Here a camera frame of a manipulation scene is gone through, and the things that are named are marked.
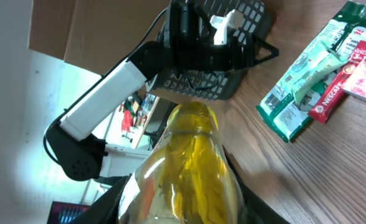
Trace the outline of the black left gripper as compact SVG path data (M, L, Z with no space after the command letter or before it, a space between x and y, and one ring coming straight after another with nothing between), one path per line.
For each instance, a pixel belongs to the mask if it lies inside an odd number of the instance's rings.
M171 1L163 33L169 67L176 70L226 72L259 65L279 56L279 49L254 34L246 43L229 34L226 45L214 45L216 29L195 1Z

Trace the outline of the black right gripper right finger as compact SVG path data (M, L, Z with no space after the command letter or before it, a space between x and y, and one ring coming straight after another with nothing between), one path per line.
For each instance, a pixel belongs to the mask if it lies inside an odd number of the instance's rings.
M271 207L269 207L260 197L253 193L248 186L246 186L230 160L230 154L224 151L227 163L232 169L239 187L241 189L246 218L248 223L263 223L263 224L289 224L283 217L277 214Z

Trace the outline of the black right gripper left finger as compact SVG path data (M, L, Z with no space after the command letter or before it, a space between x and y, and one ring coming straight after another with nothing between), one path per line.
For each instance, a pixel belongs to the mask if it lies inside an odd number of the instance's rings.
M118 223L117 212L122 190L130 175L122 177L99 177L100 184L112 187L95 201L85 212L71 221L72 224L113 224Z

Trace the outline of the pale green snack packet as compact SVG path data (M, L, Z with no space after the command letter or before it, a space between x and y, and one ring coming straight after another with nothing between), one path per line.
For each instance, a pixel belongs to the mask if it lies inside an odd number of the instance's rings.
M290 93L299 104L310 89L326 75L337 70L347 62L335 51L320 41L291 65L278 82L284 93Z

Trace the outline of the yellow oil bottle silver cap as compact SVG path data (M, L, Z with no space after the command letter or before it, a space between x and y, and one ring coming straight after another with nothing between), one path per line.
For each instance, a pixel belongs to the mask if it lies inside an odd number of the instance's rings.
M178 105L154 150L127 181L117 223L247 223L238 181L227 164L214 111Z

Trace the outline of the green 3M gloves package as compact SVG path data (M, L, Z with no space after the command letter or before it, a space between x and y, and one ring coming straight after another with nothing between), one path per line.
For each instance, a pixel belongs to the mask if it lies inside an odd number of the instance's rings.
M284 141L315 119L326 122L342 84L366 60L366 4L353 1L324 26L257 106Z

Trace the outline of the red Nescafe coffee stick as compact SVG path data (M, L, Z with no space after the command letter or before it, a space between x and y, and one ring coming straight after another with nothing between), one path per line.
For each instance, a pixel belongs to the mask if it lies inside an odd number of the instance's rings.
M308 115L314 120L325 124L329 118L331 111L335 105L344 96L342 89L345 81L354 72L357 65L361 61L366 61L366 41L361 40L356 48L351 53L347 63L342 66L340 72L333 79L331 84L326 88L322 97L318 100L316 105L310 110Z

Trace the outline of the red white tissue pack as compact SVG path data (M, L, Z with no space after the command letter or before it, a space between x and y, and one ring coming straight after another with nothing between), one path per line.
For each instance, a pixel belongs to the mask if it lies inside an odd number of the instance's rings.
M366 61L357 65L354 72L344 82L342 89L346 93L366 101Z

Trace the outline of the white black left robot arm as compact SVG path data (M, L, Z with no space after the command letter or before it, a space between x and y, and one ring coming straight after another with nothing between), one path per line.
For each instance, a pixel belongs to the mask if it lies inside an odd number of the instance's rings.
M99 177L107 144L93 130L145 83L162 78L168 90L215 100L231 72L261 63L258 50L268 50L264 61L279 54L253 33L233 34L243 24L237 10L210 17L194 1L172 1L162 16L158 40L141 41L47 128L45 151L70 179Z

